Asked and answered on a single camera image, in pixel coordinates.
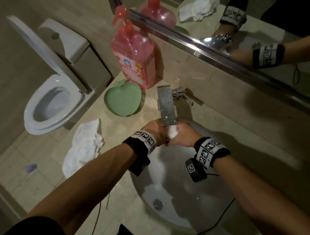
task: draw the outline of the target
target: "chrome faucet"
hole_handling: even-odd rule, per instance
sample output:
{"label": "chrome faucet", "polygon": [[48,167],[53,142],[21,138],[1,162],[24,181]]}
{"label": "chrome faucet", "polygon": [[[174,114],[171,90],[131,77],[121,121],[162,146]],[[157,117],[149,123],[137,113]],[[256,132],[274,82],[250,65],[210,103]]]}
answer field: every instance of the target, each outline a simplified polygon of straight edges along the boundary
{"label": "chrome faucet", "polygon": [[199,41],[202,42],[206,47],[212,47],[221,50],[230,46],[232,38],[230,37],[229,34],[225,34],[225,35],[216,35],[210,38],[201,38],[199,39]]}
{"label": "chrome faucet", "polygon": [[171,89],[170,85],[158,86],[157,93],[157,105],[163,126],[175,125],[177,123],[173,101],[184,99],[190,106],[194,104],[193,100],[186,95],[184,87]]}

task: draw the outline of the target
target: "purple object on floor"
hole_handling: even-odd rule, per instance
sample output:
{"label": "purple object on floor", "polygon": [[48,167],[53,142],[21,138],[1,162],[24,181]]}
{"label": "purple object on floor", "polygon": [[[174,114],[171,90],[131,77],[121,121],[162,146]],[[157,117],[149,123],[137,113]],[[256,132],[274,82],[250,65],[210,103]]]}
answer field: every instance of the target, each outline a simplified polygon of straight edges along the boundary
{"label": "purple object on floor", "polygon": [[27,173],[33,172],[37,167],[38,167],[37,164],[31,164],[27,167],[26,172]]}

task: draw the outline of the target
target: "mirror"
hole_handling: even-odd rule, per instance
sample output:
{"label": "mirror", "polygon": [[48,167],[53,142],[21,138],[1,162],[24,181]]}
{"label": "mirror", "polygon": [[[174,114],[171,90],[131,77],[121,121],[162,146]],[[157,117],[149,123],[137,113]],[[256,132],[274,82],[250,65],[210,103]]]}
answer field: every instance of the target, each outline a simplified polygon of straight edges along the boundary
{"label": "mirror", "polygon": [[[221,56],[229,56],[246,68],[256,68],[256,71],[262,72],[268,78],[275,78],[278,84],[301,94],[302,97],[310,97],[310,29],[303,26],[308,18],[306,6],[302,7],[300,2],[288,4],[282,0],[161,0],[160,10],[157,10],[156,14],[151,9],[159,8],[156,0],[149,0],[149,4],[146,0],[124,0],[123,3],[175,32],[199,40]],[[234,12],[235,8],[227,6],[244,9],[246,16],[242,15],[243,11],[237,9]],[[232,23],[223,23],[223,15],[239,20],[239,23],[243,22],[239,24],[240,29],[237,30],[237,26]],[[282,55],[280,52],[275,54],[275,50],[262,51],[261,48],[270,49],[265,46],[273,43],[278,44],[274,45],[277,47],[276,51],[282,48]],[[254,50],[257,52],[255,62]],[[273,56],[273,59],[262,59],[260,54],[266,58]],[[280,65],[264,68],[273,63]]]}

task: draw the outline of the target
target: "cartoon logo on label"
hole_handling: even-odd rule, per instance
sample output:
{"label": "cartoon logo on label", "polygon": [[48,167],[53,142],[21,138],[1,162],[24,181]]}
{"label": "cartoon logo on label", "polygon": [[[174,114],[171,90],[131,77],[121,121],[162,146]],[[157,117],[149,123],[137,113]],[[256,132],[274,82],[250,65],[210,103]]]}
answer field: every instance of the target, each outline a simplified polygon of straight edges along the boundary
{"label": "cartoon logo on label", "polygon": [[124,60],[125,64],[131,66],[131,63],[128,60]]}

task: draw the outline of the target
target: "bottle label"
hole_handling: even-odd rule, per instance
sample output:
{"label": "bottle label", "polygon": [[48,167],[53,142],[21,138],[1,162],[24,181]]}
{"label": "bottle label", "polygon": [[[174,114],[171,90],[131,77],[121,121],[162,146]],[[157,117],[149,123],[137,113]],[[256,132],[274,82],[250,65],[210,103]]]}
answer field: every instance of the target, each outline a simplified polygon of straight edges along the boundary
{"label": "bottle label", "polygon": [[149,82],[149,78],[155,75],[155,60],[154,53],[150,55],[148,60],[144,63],[135,62],[132,59],[123,56],[122,54],[115,52],[116,59],[121,66],[124,75],[138,84],[144,84]]}

